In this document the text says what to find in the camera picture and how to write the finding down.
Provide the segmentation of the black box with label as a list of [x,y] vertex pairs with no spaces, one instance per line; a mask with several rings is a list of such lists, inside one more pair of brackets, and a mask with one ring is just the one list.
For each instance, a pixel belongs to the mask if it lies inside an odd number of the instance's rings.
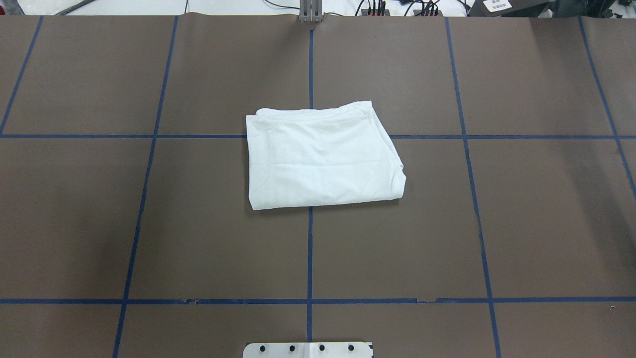
[[556,0],[476,0],[468,17],[536,18],[552,10]]

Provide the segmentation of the aluminium frame post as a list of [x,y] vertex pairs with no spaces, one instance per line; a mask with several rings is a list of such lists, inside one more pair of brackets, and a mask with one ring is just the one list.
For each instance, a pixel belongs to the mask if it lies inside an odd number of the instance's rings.
[[322,0],[300,0],[299,1],[299,21],[300,23],[322,22],[324,11]]

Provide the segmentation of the white long-sleeve printed shirt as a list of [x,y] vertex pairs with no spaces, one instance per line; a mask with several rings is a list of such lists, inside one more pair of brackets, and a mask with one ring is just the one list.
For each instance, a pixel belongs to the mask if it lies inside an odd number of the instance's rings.
[[403,197],[404,165],[370,100],[327,109],[262,108],[245,124],[254,210]]

